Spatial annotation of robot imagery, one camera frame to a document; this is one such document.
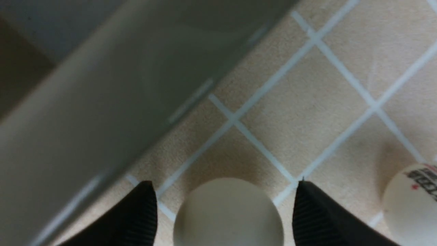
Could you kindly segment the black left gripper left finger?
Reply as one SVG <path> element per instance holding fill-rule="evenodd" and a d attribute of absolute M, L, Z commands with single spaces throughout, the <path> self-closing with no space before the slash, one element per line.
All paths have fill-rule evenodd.
<path fill-rule="evenodd" d="M 152 246 L 158 205 L 151 181 L 140 182 L 114 207 L 61 246 Z"/>

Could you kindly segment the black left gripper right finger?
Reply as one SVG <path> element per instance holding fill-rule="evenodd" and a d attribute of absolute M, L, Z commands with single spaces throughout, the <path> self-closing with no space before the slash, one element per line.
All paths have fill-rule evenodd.
<path fill-rule="evenodd" d="M 297 246 L 395 246 L 310 181 L 296 189 L 292 219 Z"/>

